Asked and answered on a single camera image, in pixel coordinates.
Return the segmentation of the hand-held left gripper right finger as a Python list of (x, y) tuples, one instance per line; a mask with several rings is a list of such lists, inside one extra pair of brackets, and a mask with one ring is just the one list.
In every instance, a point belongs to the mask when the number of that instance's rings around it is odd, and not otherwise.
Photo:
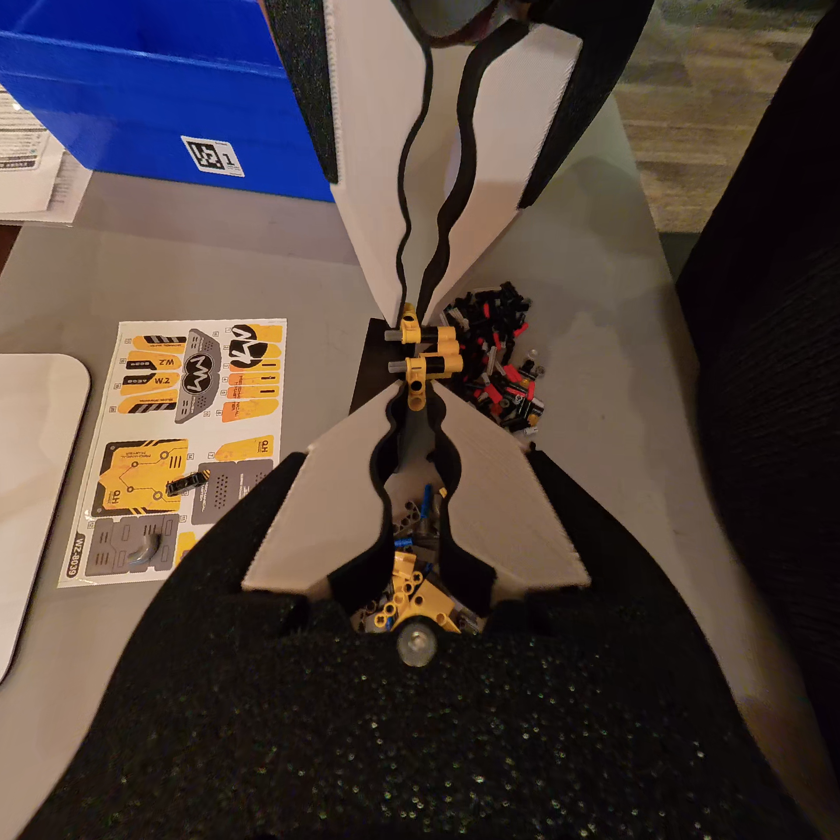
[(502, 601), (591, 584), (516, 438), (436, 384), (429, 386), (429, 426), (447, 491), (440, 574), (456, 599), (488, 616)]

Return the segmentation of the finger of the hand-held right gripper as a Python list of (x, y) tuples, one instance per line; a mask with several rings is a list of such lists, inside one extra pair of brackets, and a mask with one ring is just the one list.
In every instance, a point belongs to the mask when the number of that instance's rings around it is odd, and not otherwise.
[(582, 45), (549, 24), (504, 23), (469, 53), (456, 102), (455, 179), (418, 295), (424, 323), (522, 209)]
[(324, 25), (338, 166), (332, 197), (375, 303), (397, 323), (412, 227), (404, 175), (431, 97), (430, 50), (407, 2), (325, 2)]

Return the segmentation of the pile of yellow black bricks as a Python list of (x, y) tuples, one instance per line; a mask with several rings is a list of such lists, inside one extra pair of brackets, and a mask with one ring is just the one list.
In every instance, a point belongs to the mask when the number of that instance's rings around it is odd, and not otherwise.
[(468, 609), (443, 583), (439, 568), (439, 526), (447, 490), (427, 484), (423, 495), (408, 500), (393, 519), (395, 553), (383, 592), (351, 617), (360, 634), (393, 632), (421, 618), (441, 630), (476, 636), (487, 621)]

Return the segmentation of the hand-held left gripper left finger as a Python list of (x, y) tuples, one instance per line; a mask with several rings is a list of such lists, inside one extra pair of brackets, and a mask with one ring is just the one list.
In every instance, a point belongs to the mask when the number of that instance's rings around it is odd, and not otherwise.
[(385, 483), (399, 464), (405, 390), (390, 384), (309, 446), (244, 591), (331, 596), (347, 613), (384, 591), (395, 554)]

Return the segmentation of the yellow grey sticker sheet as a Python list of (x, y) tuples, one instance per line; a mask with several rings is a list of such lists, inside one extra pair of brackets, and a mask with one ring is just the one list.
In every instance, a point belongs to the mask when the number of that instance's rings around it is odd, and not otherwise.
[[(283, 318), (119, 325), (59, 588), (163, 581), (278, 465), (286, 337)], [(159, 552), (128, 566), (147, 532)]]

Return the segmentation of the person's black sweater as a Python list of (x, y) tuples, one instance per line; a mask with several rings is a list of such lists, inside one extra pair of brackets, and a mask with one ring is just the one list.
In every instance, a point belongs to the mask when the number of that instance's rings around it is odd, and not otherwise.
[(838, 771), (838, 2), (774, 94), (677, 292), (712, 495)]

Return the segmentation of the blue plastic bin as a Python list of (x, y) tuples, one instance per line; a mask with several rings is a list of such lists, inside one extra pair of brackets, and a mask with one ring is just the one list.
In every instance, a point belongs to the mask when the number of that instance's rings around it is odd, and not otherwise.
[(258, 2), (2, 1), (1, 76), (90, 170), (333, 201)]

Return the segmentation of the pile of red black pins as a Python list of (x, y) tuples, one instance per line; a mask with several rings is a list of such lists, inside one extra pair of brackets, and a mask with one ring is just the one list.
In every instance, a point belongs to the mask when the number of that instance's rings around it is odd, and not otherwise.
[(502, 430), (523, 438), (536, 435), (545, 411), (537, 394), (545, 374), (539, 353), (518, 349), (518, 341), (529, 336), (531, 305), (506, 281), (467, 292), (442, 315), (455, 328), (464, 363), (449, 389)]

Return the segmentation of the yellow black brick assembly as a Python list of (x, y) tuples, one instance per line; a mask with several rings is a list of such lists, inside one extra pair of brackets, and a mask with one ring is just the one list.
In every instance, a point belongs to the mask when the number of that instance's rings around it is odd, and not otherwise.
[(399, 343), (404, 349), (417, 345), (432, 348), (422, 350), (414, 357), (406, 356), (388, 363), (390, 373), (404, 375), (407, 407), (412, 412), (424, 410), (428, 382), (447, 379), (464, 369), (455, 327), (447, 324), (423, 326), (410, 302), (403, 304), (397, 329), (384, 332), (384, 341)]

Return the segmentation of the white rounded board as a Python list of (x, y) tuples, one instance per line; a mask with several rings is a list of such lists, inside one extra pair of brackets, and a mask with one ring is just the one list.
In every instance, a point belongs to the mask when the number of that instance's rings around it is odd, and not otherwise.
[(62, 353), (1, 357), (1, 678), (10, 669), (90, 391)]

